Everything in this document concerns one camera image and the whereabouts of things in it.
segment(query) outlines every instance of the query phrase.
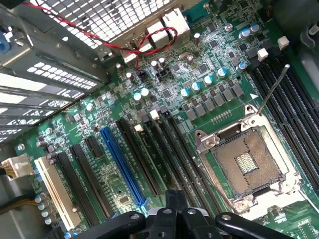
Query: green circuit board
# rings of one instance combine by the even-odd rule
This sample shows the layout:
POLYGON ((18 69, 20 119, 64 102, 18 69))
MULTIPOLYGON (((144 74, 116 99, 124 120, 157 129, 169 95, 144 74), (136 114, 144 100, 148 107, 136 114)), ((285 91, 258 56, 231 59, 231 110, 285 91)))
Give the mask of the green circuit board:
MULTIPOLYGON (((57 152, 65 151, 68 156, 72 158, 68 148, 75 144, 81 144, 83 149, 87 149, 83 140, 93 135, 102 147, 104 156, 94 159, 88 151, 85 151, 85 154, 113 211, 116 214, 127 211, 146 213, 150 208, 163 207, 165 201, 164 192, 167 189, 168 179, 165 177, 156 155, 149 157, 148 166, 149 171, 152 175, 155 175, 160 186, 161 194, 158 196, 154 196, 148 188, 141 170, 137 167, 128 146, 125 144, 117 129, 115 121, 124 118, 128 121, 130 127, 133 128, 141 124, 141 114, 143 114, 143 112, 148 113, 154 109, 154 107, 156 109, 156 106, 166 106, 173 115, 191 153, 196 155, 196 130, 200 129, 207 133, 215 132, 241 119, 244 116, 245 105, 252 104, 258 107, 262 102, 249 75, 245 71, 238 71, 233 65, 231 53, 239 60, 248 62, 245 51, 254 47, 260 48, 262 41, 271 41, 276 45, 277 39, 283 36, 273 20, 266 22, 260 17, 258 13, 260 13, 263 6, 258 0, 236 0, 228 8, 228 11, 220 15, 214 14, 213 10, 207 12, 203 7, 200 7, 200 10, 198 10, 198 8, 199 5, 187 10, 185 15, 188 16, 189 19, 188 23, 191 27, 191 35, 195 33, 201 34, 201 42, 199 44, 194 44, 191 39, 190 41, 177 43, 163 53, 141 59, 139 67, 147 73, 147 77, 143 81, 138 78, 133 65, 128 65, 122 72, 114 70, 110 84, 17 138, 13 142, 16 145, 17 154, 26 154, 34 166, 33 161, 45 155, 42 148, 36 147, 38 138, 43 137, 45 141, 55 147, 57 152), (245 41, 240 40, 238 38, 240 31, 248 27, 252 22, 260 23, 261 30, 258 35, 262 35, 263 39, 258 39, 257 35, 255 35, 250 36, 249 39, 245 41), (231 32, 225 31, 224 27, 227 23, 233 25, 231 32), (179 59, 179 56, 185 52, 188 52, 194 57, 191 64, 189 64, 186 59, 179 59), (159 59, 160 57, 165 58, 166 65, 171 71, 171 74, 168 74, 162 81, 158 80, 156 71, 150 65, 152 60, 159 59), (217 76, 217 70, 221 67, 227 69, 225 78, 219 78, 217 76), (133 73, 135 79, 127 79, 125 76, 127 72, 133 73), (213 78, 212 85, 207 86, 204 84, 203 80, 206 76, 213 78), (191 89, 191 85, 195 82, 198 82, 201 86, 198 92, 191 89), (193 109, 196 105, 203 104, 206 100, 212 99, 213 95, 218 95, 221 91, 230 89, 233 85, 237 84, 244 94, 238 97, 233 95, 234 99, 229 102, 224 102, 219 107, 215 105, 214 110, 210 112, 206 110, 204 115, 196 116, 194 120, 189 119, 185 107, 193 109), (142 88, 149 90, 149 96, 142 98, 140 101, 134 100, 134 94, 140 92, 142 88), (180 91, 183 88, 190 89, 189 97, 185 98, 181 95, 180 91), (80 120, 70 120, 70 116, 75 115, 79 115, 80 120), (127 156, 129 168, 136 178, 142 194, 147 198, 146 203, 142 207, 137 207, 135 204, 100 133, 92 130, 92 126, 94 125, 97 125, 98 128, 107 126, 113 132, 123 154, 127 156), (21 143, 25 145, 25 150, 23 151, 19 151, 17 148, 21 143), (129 201, 122 204, 120 199, 125 196, 128 197, 129 201)), ((297 73, 302 76, 303 83, 310 96, 314 100, 318 100, 319 94, 315 90, 315 87, 313 87, 310 78, 305 73, 300 62, 291 50, 288 54, 297 73)), ((267 109, 265 109, 264 113, 269 121, 273 123, 275 131, 278 131, 267 109)), ((287 154, 296 170, 300 173, 301 177, 304 178, 305 175, 297 160, 290 153, 285 139, 280 134, 278 137, 287 150, 287 154)), ((217 161, 212 155, 208 155, 207 158, 227 196, 229 198, 233 197, 233 191, 228 185, 217 161)), ((74 161, 72 165, 76 170, 78 169, 78 165, 74 161)), ((65 187, 68 188, 62 172, 58 167, 57 170, 65 187)), ((86 187, 87 185, 86 181, 83 180, 83 175, 79 173, 78 177, 81 179, 82 186, 86 187)), ((30 180, 36 193, 43 191, 41 183, 35 175, 30 176, 30 180)), ((306 180, 303 180, 302 190, 311 202, 316 207, 319 207, 319 199, 306 180)), ((93 194, 87 191, 87 195, 92 201, 91 203, 95 208, 95 212, 102 223, 104 220, 103 215, 94 201, 93 194)), ((214 195, 221 209, 223 211, 229 211, 229 208, 216 191, 214 191, 214 195)), ((73 201, 76 201, 72 194, 70 196, 73 201)), ((212 207, 212 215, 216 215, 217 212, 213 209, 213 203, 209 204, 212 207)), ((79 225, 79 228, 86 230, 88 225, 85 219, 82 219, 83 222, 79 225)), ((294 238, 319 238, 318 213, 308 201, 294 203, 276 211, 276 213, 269 212, 266 216, 259 218, 257 222, 294 238)))

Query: motherboard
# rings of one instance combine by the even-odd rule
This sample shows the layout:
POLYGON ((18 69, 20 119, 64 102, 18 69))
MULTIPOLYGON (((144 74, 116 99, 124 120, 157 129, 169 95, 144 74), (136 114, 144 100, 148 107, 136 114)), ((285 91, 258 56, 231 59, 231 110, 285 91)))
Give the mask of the motherboard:
POLYGON ((188 35, 138 69, 123 56, 108 85, 13 142, 33 166, 46 223, 68 238, 124 212, 147 215, 175 189, 212 217, 319 238, 319 94, 271 8, 234 0, 217 14, 204 0, 183 16, 188 35))

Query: white pci slot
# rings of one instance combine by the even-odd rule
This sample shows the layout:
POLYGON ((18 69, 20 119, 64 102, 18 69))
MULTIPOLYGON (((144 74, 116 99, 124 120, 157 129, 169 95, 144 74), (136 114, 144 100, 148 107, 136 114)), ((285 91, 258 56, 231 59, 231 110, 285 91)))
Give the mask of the white pci slot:
POLYGON ((53 165, 45 157, 34 161, 43 182, 50 193, 58 213, 69 231, 80 224, 81 219, 76 212, 72 212, 73 203, 62 183, 62 180, 53 165))

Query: red wire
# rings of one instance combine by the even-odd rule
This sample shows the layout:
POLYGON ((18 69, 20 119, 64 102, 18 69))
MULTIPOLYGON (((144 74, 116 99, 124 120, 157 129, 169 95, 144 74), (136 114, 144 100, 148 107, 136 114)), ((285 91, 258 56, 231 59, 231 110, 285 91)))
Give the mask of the red wire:
POLYGON ((87 32, 87 31, 85 31, 85 30, 83 30, 83 29, 80 29, 80 28, 77 27, 74 23, 70 22, 69 20, 67 20, 67 19, 65 19, 65 18, 63 18, 63 17, 61 17, 61 16, 59 16, 59 15, 57 15, 57 14, 55 14, 55 13, 53 13, 51 10, 49 10, 49 9, 47 9, 47 8, 45 8, 45 7, 42 7, 42 6, 39 6, 39 5, 33 5, 33 4, 31 4, 31 3, 28 3, 28 2, 23 2, 22 4, 23 4, 23 5, 26 5, 26 6, 29 6, 29 7, 36 8, 36 9, 40 9, 40 10, 43 10, 43 11, 47 11, 47 14, 53 15, 53 16, 54 16, 55 18, 57 18, 60 22, 66 23, 68 26, 78 29, 80 32, 82 32, 82 33, 83 33, 84 35, 86 35, 86 36, 89 36, 89 37, 91 37, 91 38, 94 38, 94 39, 96 39, 96 40, 101 41, 102 44, 105 45, 105 46, 107 46, 107 47, 117 48, 117 49, 123 50, 124 52, 127 52, 127 53, 137 54, 136 62, 135 62, 136 68, 139 68, 138 63, 139 63, 139 58, 140 58, 139 55, 140 55, 140 54, 149 56, 149 55, 152 55, 152 54, 154 54, 154 53, 157 53, 157 52, 159 52, 159 51, 161 51, 161 50, 167 50, 167 49, 169 49, 169 48, 175 43, 175 40, 176 40, 177 34, 178 34, 178 33, 177 33, 177 30, 176 30, 174 27, 163 27, 163 28, 161 28, 161 29, 159 29, 159 30, 157 30, 157 31, 155 31, 155 32, 153 32, 153 33, 149 33, 148 35, 146 35, 146 36, 140 41, 137 50, 133 50, 133 49, 131 49, 131 50, 124 50, 124 49, 123 49, 124 47, 121 47, 120 45, 117 45, 117 44, 113 44, 113 43, 106 42, 106 41, 102 40, 98 35, 96 35, 96 34, 94 34, 94 33, 87 32), (148 38, 150 38, 150 37, 153 36, 154 34, 157 34, 157 33, 161 32, 161 31, 165 31, 165 30, 172 30, 172 31, 174 32, 174 34, 175 34, 174 39, 171 40, 171 41, 167 44, 166 47, 164 47, 164 48, 155 48, 155 49, 153 49, 152 51, 146 52, 146 53, 140 51, 140 48, 141 48, 142 44, 143 44, 148 38))

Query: blue pcie slot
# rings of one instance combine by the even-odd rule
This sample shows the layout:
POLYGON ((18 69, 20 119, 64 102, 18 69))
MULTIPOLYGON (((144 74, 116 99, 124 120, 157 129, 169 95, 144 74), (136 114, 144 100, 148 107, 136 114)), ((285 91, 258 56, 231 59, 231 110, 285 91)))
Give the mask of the blue pcie slot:
POLYGON ((125 158, 121 149, 119 148, 110 128, 105 127, 100 130, 101 136, 106 143, 111 155, 113 156, 115 163, 120 170, 134 200, 140 207, 145 201, 144 195, 139 191, 139 186, 136 180, 133 178, 132 173, 125 162, 125 158))

